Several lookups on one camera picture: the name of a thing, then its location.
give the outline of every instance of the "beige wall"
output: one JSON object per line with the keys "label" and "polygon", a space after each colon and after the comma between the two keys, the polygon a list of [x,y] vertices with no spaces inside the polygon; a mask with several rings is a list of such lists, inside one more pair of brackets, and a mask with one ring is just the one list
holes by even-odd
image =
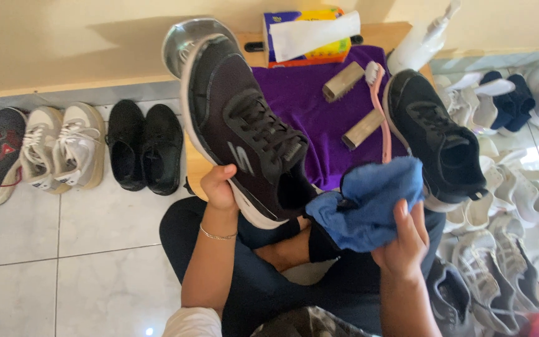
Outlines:
{"label": "beige wall", "polygon": [[[337,0],[0,1],[0,95],[161,81],[168,28],[213,15],[236,32],[259,31],[260,14]],[[445,0],[341,0],[364,23],[429,20]],[[539,1],[465,0],[441,56],[539,50]]]}

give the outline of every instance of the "white spray bottle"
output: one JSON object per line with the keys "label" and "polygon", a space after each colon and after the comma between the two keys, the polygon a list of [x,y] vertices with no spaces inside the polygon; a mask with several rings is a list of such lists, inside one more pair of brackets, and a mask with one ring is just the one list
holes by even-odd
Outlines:
{"label": "white spray bottle", "polygon": [[444,30],[450,18],[459,10],[460,0],[451,0],[443,16],[429,25],[416,24],[388,57],[388,70],[396,74],[405,69],[419,70],[444,47]]}

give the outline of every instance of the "black shoe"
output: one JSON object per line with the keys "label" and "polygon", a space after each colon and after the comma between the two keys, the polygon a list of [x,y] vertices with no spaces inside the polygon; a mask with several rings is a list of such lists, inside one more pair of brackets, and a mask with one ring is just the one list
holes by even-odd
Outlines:
{"label": "black shoe", "polygon": [[474,327],[469,318],[471,294],[454,264],[436,257],[425,284],[442,336],[474,336]]}
{"label": "black shoe", "polygon": [[195,148],[214,165],[238,167],[230,183],[245,218],[271,229],[302,215],[316,195],[304,173],[308,140],[270,110],[238,46],[208,35],[189,54],[180,84]]}
{"label": "black shoe", "polygon": [[156,104],[145,122],[141,165],[147,187],[155,194],[170,195],[180,184],[182,127],[166,105]]}
{"label": "black shoe", "polygon": [[111,109],[106,138],[111,171],[120,186],[132,192],[146,186],[141,168],[144,128],[145,117],[133,101],[119,101]]}
{"label": "black shoe", "polygon": [[448,212],[488,193],[477,138],[450,119],[422,74],[404,70],[392,76],[382,105],[391,131],[423,162],[426,208]]}

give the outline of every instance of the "skechers logo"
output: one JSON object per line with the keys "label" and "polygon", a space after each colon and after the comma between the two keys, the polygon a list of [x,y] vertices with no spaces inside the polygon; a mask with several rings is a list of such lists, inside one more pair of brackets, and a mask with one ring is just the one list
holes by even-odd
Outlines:
{"label": "skechers logo", "polygon": [[253,173],[253,168],[251,167],[251,163],[249,162],[249,157],[247,157],[247,152],[245,152],[244,149],[240,146],[237,146],[235,150],[231,142],[228,142],[228,146],[230,147],[230,151],[232,151],[234,159],[236,159],[238,169],[243,171],[244,173],[249,173],[252,176],[255,176],[255,173]]}

